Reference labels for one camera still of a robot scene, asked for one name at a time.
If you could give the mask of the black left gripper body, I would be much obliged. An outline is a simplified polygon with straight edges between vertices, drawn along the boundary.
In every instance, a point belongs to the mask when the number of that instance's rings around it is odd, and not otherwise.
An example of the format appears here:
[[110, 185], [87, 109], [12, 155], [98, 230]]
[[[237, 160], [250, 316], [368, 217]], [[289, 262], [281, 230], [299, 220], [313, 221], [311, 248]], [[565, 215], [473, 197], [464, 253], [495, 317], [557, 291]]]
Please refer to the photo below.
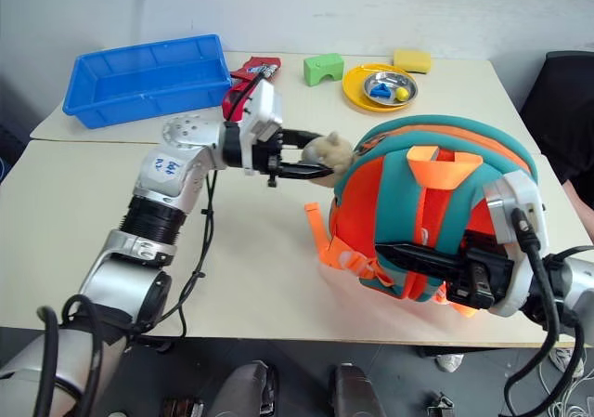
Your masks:
[[279, 129], [273, 136], [266, 141], [267, 154], [267, 186], [275, 188], [277, 186], [277, 177], [282, 166], [283, 149], [283, 130]]

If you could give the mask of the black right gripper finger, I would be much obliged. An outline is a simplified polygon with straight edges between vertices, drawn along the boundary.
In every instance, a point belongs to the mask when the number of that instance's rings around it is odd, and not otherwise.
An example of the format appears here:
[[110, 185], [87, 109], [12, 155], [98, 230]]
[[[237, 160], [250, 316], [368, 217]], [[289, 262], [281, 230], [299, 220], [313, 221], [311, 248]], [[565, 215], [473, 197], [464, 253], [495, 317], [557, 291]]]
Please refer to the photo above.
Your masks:
[[376, 243], [375, 250], [396, 267], [439, 280], [456, 280], [470, 263], [464, 255], [445, 254], [409, 242]]

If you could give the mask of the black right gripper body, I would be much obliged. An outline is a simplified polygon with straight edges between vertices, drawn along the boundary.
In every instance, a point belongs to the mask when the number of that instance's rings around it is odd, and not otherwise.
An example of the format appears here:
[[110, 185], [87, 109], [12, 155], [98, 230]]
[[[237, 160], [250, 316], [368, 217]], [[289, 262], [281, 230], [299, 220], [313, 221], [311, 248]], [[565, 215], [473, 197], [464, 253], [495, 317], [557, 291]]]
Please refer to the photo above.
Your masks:
[[513, 266], [494, 236], [466, 231], [445, 282], [446, 298], [471, 309], [488, 309], [505, 297]]

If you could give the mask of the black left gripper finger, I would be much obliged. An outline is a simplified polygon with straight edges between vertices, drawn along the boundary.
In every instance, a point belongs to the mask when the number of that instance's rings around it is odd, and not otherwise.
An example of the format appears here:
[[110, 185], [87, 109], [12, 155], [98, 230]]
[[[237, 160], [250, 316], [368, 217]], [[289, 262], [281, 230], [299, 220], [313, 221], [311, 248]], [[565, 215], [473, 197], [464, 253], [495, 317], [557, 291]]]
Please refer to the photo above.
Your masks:
[[318, 133], [304, 130], [284, 129], [282, 131], [282, 143], [284, 146], [294, 146], [296, 149], [304, 149], [312, 140], [321, 137]]
[[333, 170], [319, 163], [282, 163], [279, 177], [287, 179], [316, 179], [333, 174]]

